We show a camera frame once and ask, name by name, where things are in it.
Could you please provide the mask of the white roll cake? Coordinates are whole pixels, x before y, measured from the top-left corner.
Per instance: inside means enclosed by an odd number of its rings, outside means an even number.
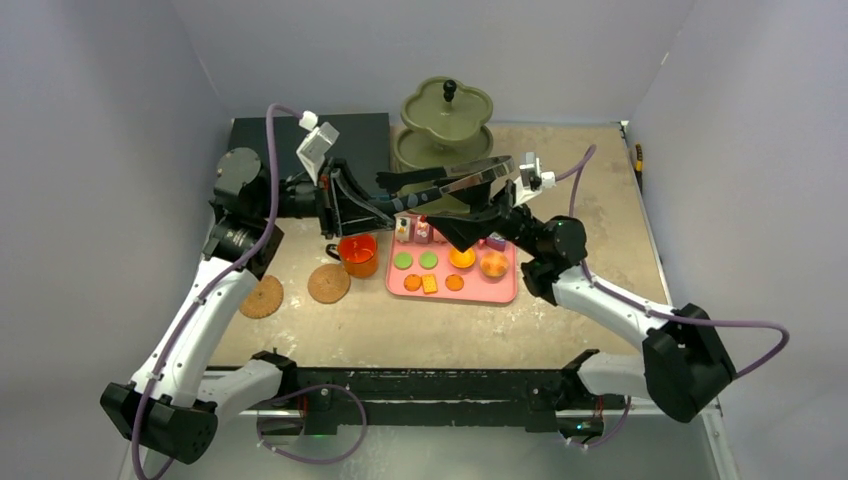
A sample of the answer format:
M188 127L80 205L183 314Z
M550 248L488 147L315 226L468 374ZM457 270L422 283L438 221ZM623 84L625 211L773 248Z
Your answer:
M398 216L395 222L394 239L399 243L409 243L413 233L412 221L408 216Z

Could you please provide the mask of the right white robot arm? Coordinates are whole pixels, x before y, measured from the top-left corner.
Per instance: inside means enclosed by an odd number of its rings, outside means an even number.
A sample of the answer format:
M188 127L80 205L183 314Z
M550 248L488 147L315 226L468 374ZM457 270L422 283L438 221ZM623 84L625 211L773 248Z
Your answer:
M520 271L531 295L587 317L637 349L635 355L591 353L579 361L561 381L569 404L630 396L688 423L738 379L718 321L696 305L653 302L589 273L584 224L565 215L542 221L528 206L512 205L513 191L503 188L478 213L431 215L428 221L460 251L491 234L502 237L529 255Z

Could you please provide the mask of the pink strawberry roll cake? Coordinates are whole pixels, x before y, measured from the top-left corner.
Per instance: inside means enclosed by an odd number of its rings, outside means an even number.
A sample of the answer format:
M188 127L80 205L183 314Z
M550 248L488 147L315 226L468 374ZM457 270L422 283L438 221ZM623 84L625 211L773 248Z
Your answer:
M424 216L416 219L413 242L417 244L429 244L432 242L432 227Z

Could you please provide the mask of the pink serving tray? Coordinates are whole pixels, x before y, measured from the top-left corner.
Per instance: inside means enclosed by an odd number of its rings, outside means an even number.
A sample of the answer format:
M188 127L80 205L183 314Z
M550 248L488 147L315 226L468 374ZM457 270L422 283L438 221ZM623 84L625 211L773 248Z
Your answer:
M399 216L408 216L410 218L410 220L412 221L414 232L416 219L420 216L412 214L401 214ZM448 253L453 246L441 235L440 232L435 230L433 227L432 242L429 244L414 243L413 233L411 235L411 241L409 243L399 243L395 241L393 233L392 240L389 242L389 260L386 273L386 288L390 293L402 297L440 299L446 301L460 302L507 304L515 298L518 289L516 275L517 249L514 245L507 242L506 250L503 253L511 261L510 271L502 278L491 279L487 278L482 274L479 267L479 263L483 254L489 251L496 250L488 248L485 245L484 241L485 239L477 242L473 247L471 247L476 253L475 265L469 269L457 269L453 267L448 261ZM439 262L434 269L426 270L420 267L418 263L418 257L421 253L425 251L433 251L438 255ZM408 252L413 256L414 263L407 270L398 270L393 267L393 256L400 252ZM432 295L425 295L422 291L422 287L415 292L407 291L403 286L403 281L404 278L409 274L417 274L420 276L424 274L435 274L438 280L438 292ZM450 274L458 274L463 277L465 285L461 291L454 292L448 290L445 287L445 277Z

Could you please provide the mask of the orange translucent cup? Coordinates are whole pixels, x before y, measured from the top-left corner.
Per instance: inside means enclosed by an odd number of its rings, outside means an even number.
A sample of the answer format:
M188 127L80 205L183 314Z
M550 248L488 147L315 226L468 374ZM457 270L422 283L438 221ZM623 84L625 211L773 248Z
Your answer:
M327 244L324 251L354 278L369 278L378 270L378 243L372 234L343 237L337 243Z

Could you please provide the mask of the purple cake slice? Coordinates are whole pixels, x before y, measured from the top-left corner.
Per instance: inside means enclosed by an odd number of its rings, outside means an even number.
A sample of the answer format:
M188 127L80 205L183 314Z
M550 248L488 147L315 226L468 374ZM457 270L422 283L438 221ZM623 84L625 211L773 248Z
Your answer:
M497 233L492 233L485 238L485 245L499 252L504 252L507 247L507 240Z

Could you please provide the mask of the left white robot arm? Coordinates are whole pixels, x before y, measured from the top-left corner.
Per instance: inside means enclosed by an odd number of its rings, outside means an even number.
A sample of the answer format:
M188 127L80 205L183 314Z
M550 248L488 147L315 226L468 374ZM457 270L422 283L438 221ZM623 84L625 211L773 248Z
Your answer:
M129 442L137 472L148 453L170 463L197 461L222 423L263 402L275 409L296 402L306 414L339 397L356 402L343 386L307 384L294 361L269 351L215 381L204 374L277 251L277 219L316 218L324 236L349 237L391 229L402 204L367 196L341 159L325 162L316 177L282 180L274 159L236 148L218 162L212 207L216 223L176 317L132 378L107 385L100 398Z

